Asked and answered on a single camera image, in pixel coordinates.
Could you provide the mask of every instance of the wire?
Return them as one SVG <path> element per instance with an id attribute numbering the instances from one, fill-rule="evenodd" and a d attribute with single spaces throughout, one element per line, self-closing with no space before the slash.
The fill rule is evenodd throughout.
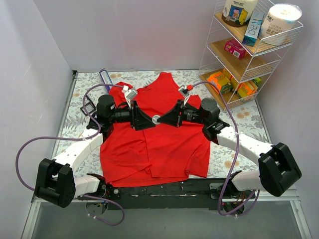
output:
<path id="1" fill-rule="evenodd" d="M 94 88 L 97 88 L 99 86 L 114 86 L 114 87 L 119 87 L 119 88 L 123 88 L 123 86 L 119 86 L 119 85 L 113 85 L 113 84 L 97 84 L 95 86 L 92 86 L 90 89 L 87 90 L 87 92 L 84 94 L 84 97 L 83 97 L 83 109 L 85 111 L 85 113 L 90 117 L 90 119 L 96 123 L 96 125 L 98 126 L 98 130 L 95 134 L 89 136 L 89 137 L 86 137 L 86 138 L 63 138 L 63 137 L 54 137 L 54 136 L 42 136 L 42 137 L 36 137 L 36 138 L 33 138 L 33 139 L 30 139 L 29 141 L 27 141 L 24 145 L 22 145 L 22 147 L 19 149 L 18 153 L 16 154 L 16 157 L 15 157 L 15 171 L 16 171 L 16 174 L 18 176 L 18 179 L 20 180 L 20 182 L 28 189 L 30 189 L 31 191 L 34 191 L 34 188 L 32 188 L 31 186 L 29 186 L 21 177 L 21 174 L 20 174 L 20 170 L 19 170 L 19 158 L 20 158 L 20 155 L 21 155 L 21 152 L 23 151 L 23 149 L 30 143 L 34 142 L 34 141 L 37 141 L 37 140 L 40 140 L 40 139 L 54 139 L 54 140 L 67 140 L 67 141 L 83 141 L 83 140 L 88 140 L 88 139 L 92 139 L 94 138 L 95 136 L 97 136 L 100 131 L 101 131 L 101 126 L 100 124 L 96 121 L 96 119 L 94 119 L 94 117 L 88 112 L 88 110 L 86 109 L 85 107 L 85 99 L 87 97 L 87 95 L 89 94 L 89 92 L 91 90 L 93 90 Z M 85 197 L 87 198 L 93 198 L 93 199 L 96 199 L 96 200 L 103 200 L 105 202 L 109 202 L 109 203 L 112 203 L 114 205 L 116 205 L 118 208 L 120 208 L 122 210 L 122 213 L 123 213 L 123 216 L 122 216 L 122 219 L 118 222 L 118 223 L 110 223 L 102 218 L 99 218 L 99 217 L 96 217 L 95 215 L 91 215 L 97 219 L 99 219 L 100 221 L 108 224 L 108 225 L 111 225 L 111 226 L 116 226 L 118 224 L 120 224 L 123 220 L 124 220 L 124 217 L 125 217 L 125 213 L 124 213 L 124 209 L 121 207 L 121 205 L 119 205 L 118 203 L 114 202 L 114 201 L 111 201 L 111 200 L 108 200 L 108 199 L 104 199 L 104 198 L 97 198 L 97 197 L 93 197 L 93 196 L 89 196 L 89 195 L 84 195 Z"/>
<path id="2" fill-rule="evenodd" d="M 233 123 L 234 123 L 235 132 L 237 133 L 237 135 L 236 135 L 235 157 L 234 157 L 234 160 L 233 160 L 233 162 L 232 162 L 232 164 L 231 164 L 231 166 L 230 166 L 230 169 L 229 169 L 229 172 L 228 172 L 228 174 L 227 174 L 227 177 L 226 177 L 226 179 L 225 179 L 225 183 L 224 183 L 224 185 L 223 185 L 223 187 L 222 187 L 222 190 L 221 190 L 221 193 L 220 193 L 220 196 L 219 196 L 219 199 L 218 199 L 218 205 L 217 205 L 217 210 L 218 210 L 218 213 L 219 213 L 220 215 L 223 215 L 223 216 L 232 215 L 232 214 L 233 214 L 234 212 L 236 212 L 238 209 L 240 209 L 241 207 L 243 207 L 243 206 L 253 197 L 253 195 L 255 194 L 256 190 L 253 190 L 253 191 L 251 192 L 251 194 L 247 197 L 247 199 L 246 199 L 242 204 L 240 204 L 238 207 L 234 208 L 233 210 L 231 210 L 231 211 L 229 211 L 229 212 L 226 212 L 226 213 L 224 213 L 224 212 L 221 210 L 221 205 L 222 205 L 222 203 L 223 203 L 223 197 L 224 197 L 224 193 L 225 193 L 225 190 L 226 190 L 226 186 L 227 186 L 227 184 L 228 184 L 228 181 L 229 181 L 229 179 L 230 179 L 230 176 L 231 176 L 231 174 L 232 174 L 232 171 L 233 171 L 233 169 L 234 169 L 234 167 L 235 167 L 235 163 L 236 163 L 236 160 L 237 160 L 237 157 L 238 157 L 238 153 L 239 153 L 239 133 L 238 133 L 238 126 L 237 126 L 237 124 L 236 124 L 236 122 L 235 122 L 235 119 L 234 119 L 232 113 L 230 112 L 230 109 L 229 109 L 229 107 L 227 106 L 227 103 L 226 103 L 226 101 L 225 101 L 223 95 L 221 94 L 220 90 L 219 90 L 213 83 L 208 82 L 208 81 L 198 82 L 198 83 L 192 85 L 192 87 L 194 88 L 195 86 L 198 86 L 198 85 L 201 85 L 201 84 L 210 84 L 210 85 L 211 85 L 212 87 L 214 87 L 215 90 L 219 93 L 219 95 L 220 95 L 220 97 L 221 97 L 221 99 L 222 99 L 222 101 L 223 101 L 223 103 L 224 103 L 224 105 L 225 105 L 225 107 L 226 107 L 226 110 L 227 110 L 227 112 L 228 112 L 228 114 L 229 114 L 231 120 L 232 120 Z M 257 199 L 258 199 L 258 197 L 259 197 L 259 192 L 260 192 L 260 190 L 258 190 L 258 192 L 257 192 L 257 196 L 256 196 L 256 198 L 255 198 L 255 201 L 254 201 L 253 205 L 252 205 L 247 211 L 243 212 L 242 214 L 236 215 L 236 216 L 243 216 L 243 215 L 249 213 L 249 212 L 253 209 L 253 207 L 255 206 L 255 204 L 256 204 L 256 202 L 257 202 Z"/>

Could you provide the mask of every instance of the pink box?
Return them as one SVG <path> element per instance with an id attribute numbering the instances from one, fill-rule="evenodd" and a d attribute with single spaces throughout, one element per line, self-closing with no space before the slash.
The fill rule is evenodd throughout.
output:
<path id="1" fill-rule="evenodd" d="M 246 50 L 238 43 L 238 41 L 236 41 L 235 38 L 227 41 L 224 49 L 236 56 L 238 59 L 241 59 L 246 55 Z"/>

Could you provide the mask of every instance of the wire shelf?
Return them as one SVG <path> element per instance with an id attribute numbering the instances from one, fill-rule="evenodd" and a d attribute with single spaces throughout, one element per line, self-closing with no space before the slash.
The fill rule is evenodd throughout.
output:
<path id="1" fill-rule="evenodd" d="M 282 58 L 285 56 L 290 46 L 298 37 L 303 25 L 297 21 L 291 30 L 262 39 L 258 38 L 255 46 L 243 45 L 241 42 L 246 33 L 247 26 L 233 27 L 223 21 L 222 12 L 224 10 L 225 3 L 226 0 L 217 0 L 211 28 L 209 30 L 206 47 L 199 69 L 199 77 L 203 81 L 209 77 L 209 74 L 216 70 L 222 71 L 222 68 L 226 68 L 239 83 L 260 77 L 262 79 L 261 85 L 257 92 L 253 95 L 240 98 L 235 93 L 227 93 L 225 96 L 225 98 L 227 98 L 227 106 L 234 108 L 255 99 Z M 266 16 L 273 5 L 274 4 L 270 0 L 259 0 L 254 10 L 264 13 Z M 224 50 L 225 43 L 229 39 L 232 39 L 229 38 L 230 36 L 235 38 L 242 45 L 248 53 L 247 56 L 242 59 L 238 59 L 231 53 Z M 219 99 L 220 96 L 215 95 L 211 90 L 210 92 L 220 104 L 222 109 L 225 109 L 225 106 Z"/>

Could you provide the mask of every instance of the red fabric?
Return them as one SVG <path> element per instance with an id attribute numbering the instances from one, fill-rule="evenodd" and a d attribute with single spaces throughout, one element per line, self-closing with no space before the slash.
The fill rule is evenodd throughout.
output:
<path id="1" fill-rule="evenodd" d="M 150 117 L 165 114 L 182 98 L 171 73 L 162 72 L 156 81 L 137 91 L 134 100 Z M 110 95 L 116 105 L 125 101 L 120 88 L 113 87 Z M 198 108 L 201 100 L 191 96 L 188 102 Z M 115 124 L 101 146 L 103 175 L 115 187 L 182 181 L 189 174 L 206 177 L 210 142 L 201 129 L 202 125 L 189 122 L 179 128 L 162 123 L 142 131 L 131 129 L 129 123 Z"/>

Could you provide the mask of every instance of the wall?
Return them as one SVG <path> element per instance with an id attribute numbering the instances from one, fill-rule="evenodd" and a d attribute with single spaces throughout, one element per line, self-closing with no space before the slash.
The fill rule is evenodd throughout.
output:
<path id="1" fill-rule="evenodd" d="M 34 0 L 72 70 L 198 69 L 215 0 Z"/>
<path id="2" fill-rule="evenodd" d="M 15 155 L 27 140 L 57 134 L 72 72 L 32 0 L 0 0 L 0 22 L 0 238 L 17 239 L 32 192 L 18 181 Z M 33 187 L 53 143 L 22 153 L 21 173 Z"/>
<path id="3" fill-rule="evenodd" d="M 313 238 L 319 238 L 319 1 L 290 0 L 303 11 L 304 28 L 259 95 L 273 143 L 287 144 L 303 177 L 297 182 Z"/>

